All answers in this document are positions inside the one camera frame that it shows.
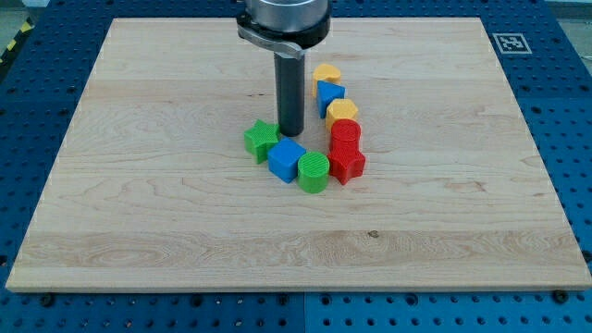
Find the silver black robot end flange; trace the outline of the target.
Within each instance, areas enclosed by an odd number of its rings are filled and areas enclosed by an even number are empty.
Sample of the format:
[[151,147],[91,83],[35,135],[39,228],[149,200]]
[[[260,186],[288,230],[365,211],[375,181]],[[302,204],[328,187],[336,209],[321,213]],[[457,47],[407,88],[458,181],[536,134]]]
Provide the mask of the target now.
[[328,0],[246,0],[236,17],[240,38],[293,59],[326,38],[330,19]]

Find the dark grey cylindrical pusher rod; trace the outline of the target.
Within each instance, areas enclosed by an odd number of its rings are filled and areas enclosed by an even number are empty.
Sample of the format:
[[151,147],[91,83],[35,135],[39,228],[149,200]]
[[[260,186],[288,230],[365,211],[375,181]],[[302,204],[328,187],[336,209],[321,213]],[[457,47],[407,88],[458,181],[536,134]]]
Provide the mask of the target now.
[[304,58],[274,54],[277,120],[280,132],[289,137],[304,128]]

